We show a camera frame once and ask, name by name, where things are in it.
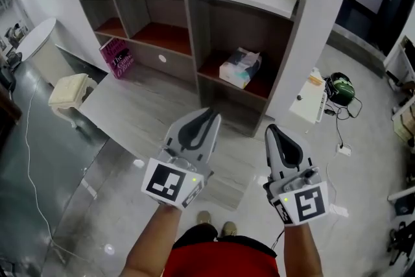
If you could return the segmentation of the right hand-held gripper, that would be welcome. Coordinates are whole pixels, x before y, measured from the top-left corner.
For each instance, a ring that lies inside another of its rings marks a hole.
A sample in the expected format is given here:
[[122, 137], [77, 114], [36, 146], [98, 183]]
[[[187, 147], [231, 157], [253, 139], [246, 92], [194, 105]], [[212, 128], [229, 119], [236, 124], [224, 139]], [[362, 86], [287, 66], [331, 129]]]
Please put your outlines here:
[[[265, 131], [265, 143], [273, 179], [264, 189], [283, 224], [298, 226], [327, 215], [327, 182], [319, 168], [312, 167], [308, 142], [298, 133], [272, 124]], [[295, 171], [300, 173], [285, 178], [287, 172]]]

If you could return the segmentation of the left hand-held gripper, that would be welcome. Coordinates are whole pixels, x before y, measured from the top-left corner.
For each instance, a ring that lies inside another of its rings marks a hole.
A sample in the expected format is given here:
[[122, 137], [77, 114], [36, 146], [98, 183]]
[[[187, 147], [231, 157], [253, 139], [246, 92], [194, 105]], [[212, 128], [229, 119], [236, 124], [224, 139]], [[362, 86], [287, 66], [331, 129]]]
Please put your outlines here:
[[166, 134], [166, 148], [148, 161], [141, 191], [159, 203], [186, 209], [213, 175], [209, 159], [220, 124], [221, 115], [208, 108], [176, 120]]

